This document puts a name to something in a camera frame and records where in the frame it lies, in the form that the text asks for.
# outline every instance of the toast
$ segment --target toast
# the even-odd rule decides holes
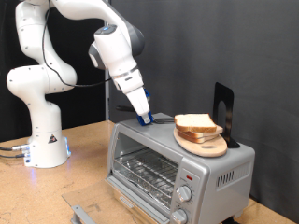
[[[176,127],[181,132],[214,133],[217,126],[208,114],[175,116]]]
[[[195,133],[195,132],[186,132],[185,134],[187,134],[188,136],[192,137],[192,138],[202,138],[202,137],[208,137],[211,135],[217,135],[223,132],[223,128],[221,126],[216,127],[216,132],[214,133]]]
[[[184,138],[190,142],[194,142],[194,143],[204,143],[208,140],[211,140],[211,139],[214,139],[216,137],[218,137],[219,135],[218,134],[215,134],[215,135],[210,135],[210,136],[207,136],[207,137],[202,137],[202,138],[192,138],[190,136],[188,136],[187,134],[181,132],[178,130],[178,136],[181,137],[181,138]]]

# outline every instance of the black plate holder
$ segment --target black plate holder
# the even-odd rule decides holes
[[[221,85],[219,82],[216,82],[213,105],[213,121],[216,124],[218,123],[218,108],[221,101],[224,102],[226,107],[225,127],[224,132],[221,135],[226,141],[228,148],[238,148],[240,145],[231,137],[234,93],[231,89]]]

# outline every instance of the wooden table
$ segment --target wooden table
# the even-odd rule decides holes
[[[62,195],[105,179],[112,129],[111,121],[103,121],[63,130],[72,156],[59,167],[27,168],[22,159],[0,158],[0,224],[70,223],[73,211]],[[0,143],[0,147],[25,144],[26,140]],[[249,206],[237,221],[242,224],[294,223],[253,200],[249,200]]]

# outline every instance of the wooden plate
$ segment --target wooden plate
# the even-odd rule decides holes
[[[202,157],[219,157],[224,155],[227,150],[226,142],[221,135],[205,143],[193,143],[178,136],[178,130],[175,128],[174,136],[180,146]]]

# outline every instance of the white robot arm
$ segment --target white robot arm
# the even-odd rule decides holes
[[[119,90],[127,95],[144,123],[152,121],[150,107],[143,91],[142,76],[133,56],[144,48],[143,35],[108,3],[102,0],[55,0],[51,7],[68,19],[103,19],[110,25],[94,34],[90,55],[93,64],[109,70]],[[63,62],[54,51],[48,30],[42,46],[45,14],[49,0],[25,0],[16,8],[16,22],[21,50],[39,65],[12,69],[7,75],[9,90],[28,106],[32,121],[32,136],[26,145],[26,166],[49,168],[60,165],[69,156],[62,136],[61,114],[57,105],[46,102],[45,94],[71,90],[77,82],[75,70]],[[65,85],[45,64],[56,70]]]
[[[142,33],[106,1],[59,0],[52,3],[68,19],[98,18],[113,24],[94,34],[95,41],[89,52],[93,65],[108,69],[117,89],[128,97],[144,124],[151,123],[149,103],[142,88],[142,76],[133,59],[144,48]]]

